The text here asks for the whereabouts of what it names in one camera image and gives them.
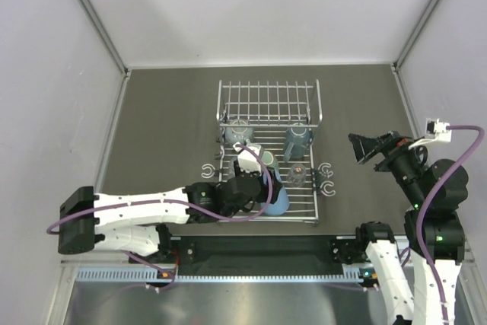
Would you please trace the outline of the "grey-blue ceramic mug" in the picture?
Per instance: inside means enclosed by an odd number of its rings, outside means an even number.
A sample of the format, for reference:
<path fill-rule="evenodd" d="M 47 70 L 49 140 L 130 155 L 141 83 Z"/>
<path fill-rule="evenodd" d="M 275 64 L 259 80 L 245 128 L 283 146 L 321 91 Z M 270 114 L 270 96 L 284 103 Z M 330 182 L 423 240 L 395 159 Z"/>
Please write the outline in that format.
<path fill-rule="evenodd" d="M 283 160 L 285 162 L 302 159 L 310 146 L 312 130 L 302 123 L 294 123 L 286 131 Z"/>

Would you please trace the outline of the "clear glass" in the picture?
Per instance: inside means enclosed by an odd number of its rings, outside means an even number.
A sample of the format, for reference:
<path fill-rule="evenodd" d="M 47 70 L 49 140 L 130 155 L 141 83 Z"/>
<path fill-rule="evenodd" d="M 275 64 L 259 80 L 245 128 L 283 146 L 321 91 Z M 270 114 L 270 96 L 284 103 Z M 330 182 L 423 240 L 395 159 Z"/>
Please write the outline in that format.
<path fill-rule="evenodd" d="M 235 164 L 237 163 L 237 156 L 234 156 L 229 162 L 228 162 L 228 179 L 231 179 L 236 176 L 235 172 Z"/>
<path fill-rule="evenodd" d="M 293 187 L 303 187 L 306 183 L 307 169 L 303 164 L 293 164 L 289 168 L 287 183 Z"/>

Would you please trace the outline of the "mint green cup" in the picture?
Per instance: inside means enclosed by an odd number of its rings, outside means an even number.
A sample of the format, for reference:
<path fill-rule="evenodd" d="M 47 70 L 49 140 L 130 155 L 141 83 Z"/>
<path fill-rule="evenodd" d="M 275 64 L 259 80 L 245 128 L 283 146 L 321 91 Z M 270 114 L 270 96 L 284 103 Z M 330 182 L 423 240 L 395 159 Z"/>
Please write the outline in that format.
<path fill-rule="evenodd" d="M 272 152 L 264 150 L 261 156 L 261 160 L 268 169 L 273 169 L 274 171 L 277 171 L 279 169 L 279 161 Z"/>

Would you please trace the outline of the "blue plastic cup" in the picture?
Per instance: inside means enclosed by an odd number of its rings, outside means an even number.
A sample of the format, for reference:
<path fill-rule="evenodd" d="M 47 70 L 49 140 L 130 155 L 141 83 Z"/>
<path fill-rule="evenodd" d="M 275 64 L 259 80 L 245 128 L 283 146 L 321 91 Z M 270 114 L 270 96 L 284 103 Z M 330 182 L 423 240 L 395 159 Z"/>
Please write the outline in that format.
<path fill-rule="evenodd" d="M 268 205 L 264 214 L 269 216 L 280 216 L 288 211 L 290 202 L 280 173 L 274 168 L 269 168 L 269 172 L 272 177 L 273 185 L 272 202 Z"/>

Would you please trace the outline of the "pale speckled ceramic mug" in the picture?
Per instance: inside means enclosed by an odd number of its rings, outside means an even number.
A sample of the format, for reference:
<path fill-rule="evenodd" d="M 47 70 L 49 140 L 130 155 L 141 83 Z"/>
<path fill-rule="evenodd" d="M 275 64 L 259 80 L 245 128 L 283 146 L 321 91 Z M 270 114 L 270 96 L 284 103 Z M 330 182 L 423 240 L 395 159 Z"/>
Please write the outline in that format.
<path fill-rule="evenodd" d="M 236 144 L 245 145 L 254 142 L 254 129 L 246 119 L 233 119 L 224 130 L 225 144 L 231 148 Z"/>

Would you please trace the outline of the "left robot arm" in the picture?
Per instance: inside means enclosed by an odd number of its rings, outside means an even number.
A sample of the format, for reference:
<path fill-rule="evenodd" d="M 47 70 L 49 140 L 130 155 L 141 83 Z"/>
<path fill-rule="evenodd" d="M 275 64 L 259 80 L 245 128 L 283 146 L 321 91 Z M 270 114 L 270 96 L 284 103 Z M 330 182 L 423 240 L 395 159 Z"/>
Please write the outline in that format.
<path fill-rule="evenodd" d="M 62 255 L 123 250 L 163 262 L 172 252 L 167 224 L 238 222 L 237 214 L 251 203 L 263 209 L 275 205 L 281 188 L 273 170 L 133 196 L 82 186 L 61 204 L 59 220 L 47 232 L 57 236 Z"/>

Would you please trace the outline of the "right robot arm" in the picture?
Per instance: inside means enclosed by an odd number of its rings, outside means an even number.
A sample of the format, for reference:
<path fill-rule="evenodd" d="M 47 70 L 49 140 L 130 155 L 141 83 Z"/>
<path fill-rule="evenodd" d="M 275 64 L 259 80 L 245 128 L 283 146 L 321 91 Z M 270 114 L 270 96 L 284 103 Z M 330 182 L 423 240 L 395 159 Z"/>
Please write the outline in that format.
<path fill-rule="evenodd" d="M 457 210 L 466 200 L 468 174 L 461 162 L 440 159 L 428 166 L 425 141 L 396 131 L 377 137 L 349 134 L 355 160 L 381 154 L 376 172 L 390 173 L 411 208 L 404 216 L 410 285 L 389 225 L 367 222 L 356 229 L 355 252 L 371 262 L 387 310 L 388 324 L 452 324 L 456 285 L 465 254 L 465 233 Z"/>

